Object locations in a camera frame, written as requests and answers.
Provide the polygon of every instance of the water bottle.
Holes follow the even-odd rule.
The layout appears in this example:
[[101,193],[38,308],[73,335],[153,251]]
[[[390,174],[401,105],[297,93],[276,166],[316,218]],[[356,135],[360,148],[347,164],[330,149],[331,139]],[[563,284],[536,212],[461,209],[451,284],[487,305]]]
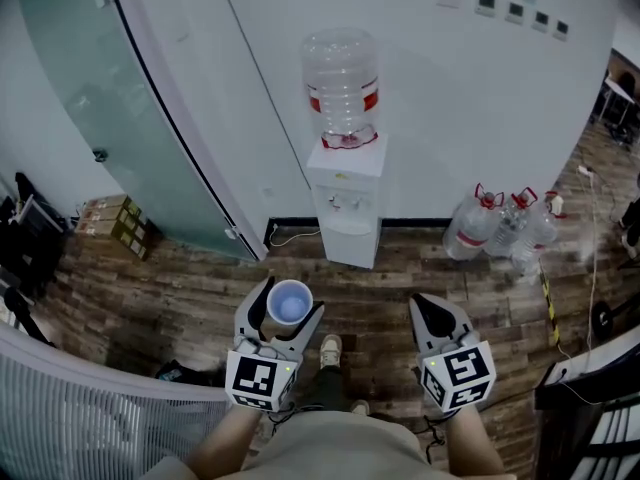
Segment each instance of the water bottle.
[[521,274],[535,270],[545,247],[558,236],[556,219],[565,217],[562,203],[562,197],[556,192],[547,192],[544,202],[531,208],[529,222],[511,250],[513,267]]
[[527,224],[529,207],[537,200],[535,192],[529,187],[520,195],[511,194],[511,199],[500,212],[498,229],[484,246],[487,254],[504,258],[511,255],[511,246],[518,240],[520,232]]
[[500,222],[500,212],[496,208],[503,202],[504,193],[494,196],[484,192],[478,183],[473,197],[467,197],[456,210],[442,239],[450,258],[470,260],[480,253]]
[[301,48],[315,136],[326,148],[352,149],[378,137],[375,41],[364,30],[335,28],[307,37]]

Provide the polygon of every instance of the glass door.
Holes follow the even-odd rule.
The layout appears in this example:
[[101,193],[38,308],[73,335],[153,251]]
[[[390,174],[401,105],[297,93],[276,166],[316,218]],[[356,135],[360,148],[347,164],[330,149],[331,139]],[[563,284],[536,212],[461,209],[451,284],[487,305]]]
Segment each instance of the glass door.
[[165,236],[253,259],[242,237],[227,234],[230,220],[159,110],[109,0],[20,5],[44,71],[96,160]]

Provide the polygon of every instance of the sneaker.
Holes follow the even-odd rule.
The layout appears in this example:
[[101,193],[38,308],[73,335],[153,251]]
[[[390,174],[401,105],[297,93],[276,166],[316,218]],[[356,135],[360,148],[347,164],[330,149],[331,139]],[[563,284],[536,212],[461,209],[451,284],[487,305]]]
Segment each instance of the sneaker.
[[328,334],[322,340],[320,347],[320,368],[337,366],[340,368],[340,354],[342,354],[342,339],[337,334]]
[[351,406],[351,412],[353,414],[360,414],[361,416],[369,416],[369,414],[371,414],[369,402],[366,400],[356,400]]
[[627,234],[624,233],[622,235],[622,247],[624,247],[627,250],[627,253],[629,254],[629,258],[631,258],[632,260],[636,258],[636,256],[638,256],[638,251],[636,251],[636,248],[633,245],[629,245],[629,242],[627,242]]

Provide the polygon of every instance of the blue cup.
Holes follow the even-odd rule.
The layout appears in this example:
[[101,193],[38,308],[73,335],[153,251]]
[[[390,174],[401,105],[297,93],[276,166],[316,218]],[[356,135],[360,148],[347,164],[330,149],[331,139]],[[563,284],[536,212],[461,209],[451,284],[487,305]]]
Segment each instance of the blue cup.
[[267,296],[267,311],[271,318],[282,325],[296,325],[304,320],[313,296],[306,284],[294,279],[285,279],[276,284]]

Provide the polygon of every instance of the door frame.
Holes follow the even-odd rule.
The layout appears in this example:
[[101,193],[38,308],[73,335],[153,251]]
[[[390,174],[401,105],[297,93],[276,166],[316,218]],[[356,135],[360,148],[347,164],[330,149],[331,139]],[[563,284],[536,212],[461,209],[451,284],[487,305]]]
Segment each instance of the door frame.
[[211,195],[237,239],[243,242],[256,260],[265,259],[267,247],[253,231],[233,197],[180,95],[164,57],[159,53],[160,45],[153,34],[142,0],[113,0],[112,3],[158,108],[173,130],[174,138],[193,167],[194,174]]

